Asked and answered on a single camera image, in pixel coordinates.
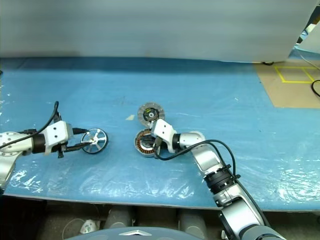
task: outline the white cable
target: white cable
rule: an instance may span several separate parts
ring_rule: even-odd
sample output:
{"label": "white cable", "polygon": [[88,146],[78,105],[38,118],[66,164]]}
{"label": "white cable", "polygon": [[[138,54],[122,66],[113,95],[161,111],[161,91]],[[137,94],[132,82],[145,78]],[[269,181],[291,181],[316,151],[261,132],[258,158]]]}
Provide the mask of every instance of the white cable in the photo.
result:
{"label": "white cable", "polygon": [[305,59],[305,58],[300,54],[300,52],[298,52],[298,54],[299,54],[300,57],[301,57],[303,60],[305,60],[308,64],[310,64],[310,65],[314,66],[316,69],[320,70],[320,66],[317,66],[317,65],[315,65],[314,63],[312,63],[311,61]]}
{"label": "white cable", "polygon": [[86,221],[81,219],[81,218],[74,218],[72,220],[70,220],[63,228],[62,230],[62,240],[65,240],[65,230],[66,228],[69,226],[70,223],[74,222],[75,220],[79,220],[79,221],[82,221],[83,223],[85,223]]}

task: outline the yellow tape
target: yellow tape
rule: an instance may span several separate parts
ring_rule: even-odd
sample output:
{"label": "yellow tape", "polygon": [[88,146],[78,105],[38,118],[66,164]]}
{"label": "yellow tape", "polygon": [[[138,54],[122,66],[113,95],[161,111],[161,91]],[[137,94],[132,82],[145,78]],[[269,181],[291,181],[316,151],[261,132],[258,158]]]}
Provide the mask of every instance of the yellow tape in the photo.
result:
{"label": "yellow tape", "polygon": [[[281,81],[286,84],[311,84],[315,79],[310,75],[310,73],[307,72],[306,69],[316,69],[312,66],[274,66],[274,69],[278,76],[280,77]],[[301,69],[310,79],[310,81],[292,81],[292,80],[286,80],[285,77],[282,75],[282,73],[279,71],[279,69]]]}

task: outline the blue table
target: blue table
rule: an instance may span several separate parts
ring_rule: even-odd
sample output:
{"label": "blue table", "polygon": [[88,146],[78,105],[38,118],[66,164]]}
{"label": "blue table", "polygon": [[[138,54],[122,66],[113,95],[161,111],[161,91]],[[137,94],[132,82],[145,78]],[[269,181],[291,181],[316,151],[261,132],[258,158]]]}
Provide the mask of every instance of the blue table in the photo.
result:
{"label": "blue table", "polygon": [[[62,119],[102,128],[109,145],[16,161],[6,195],[134,205],[215,208],[190,153],[171,161],[134,147],[145,102],[179,132],[226,142],[261,208],[320,210],[320,111],[275,108],[252,64],[152,58],[2,59],[0,132],[40,128],[54,101]],[[126,120],[135,115],[134,120]],[[227,162],[230,157],[222,154]]]}

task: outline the copper coil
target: copper coil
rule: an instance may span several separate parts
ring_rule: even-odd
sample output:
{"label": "copper coil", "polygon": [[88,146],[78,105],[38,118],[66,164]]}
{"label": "copper coil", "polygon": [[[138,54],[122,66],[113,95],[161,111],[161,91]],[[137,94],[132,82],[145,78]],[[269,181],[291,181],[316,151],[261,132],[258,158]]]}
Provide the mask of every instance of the copper coil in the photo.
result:
{"label": "copper coil", "polygon": [[135,145],[135,148],[140,152],[142,153],[143,155],[145,155],[146,157],[152,157],[155,153],[155,151],[153,150],[152,147],[146,147],[146,146],[143,146],[142,145],[142,142],[141,142],[141,137],[142,136],[146,136],[146,135],[150,135],[151,134],[151,131],[150,129],[144,129],[142,131],[140,131],[136,137],[135,137],[135,140],[134,140],[134,145]]}

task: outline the cardboard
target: cardboard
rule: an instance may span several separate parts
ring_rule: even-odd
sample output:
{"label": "cardboard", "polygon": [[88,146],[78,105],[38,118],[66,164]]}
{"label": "cardboard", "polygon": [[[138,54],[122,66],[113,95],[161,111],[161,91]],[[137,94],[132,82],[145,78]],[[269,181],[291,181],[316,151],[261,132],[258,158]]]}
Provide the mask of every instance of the cardboard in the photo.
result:
{"label": "cardboard", "polygon": [[[320,61],[312,61],[320,66]],[[320,71],[304,60],[288,59],[273,65],[255,64],[256,72],[272,104],[278,108],[320,109],[320,97],[311,83],[320,80]],[[320,83],[314,85],[320,92]]]}

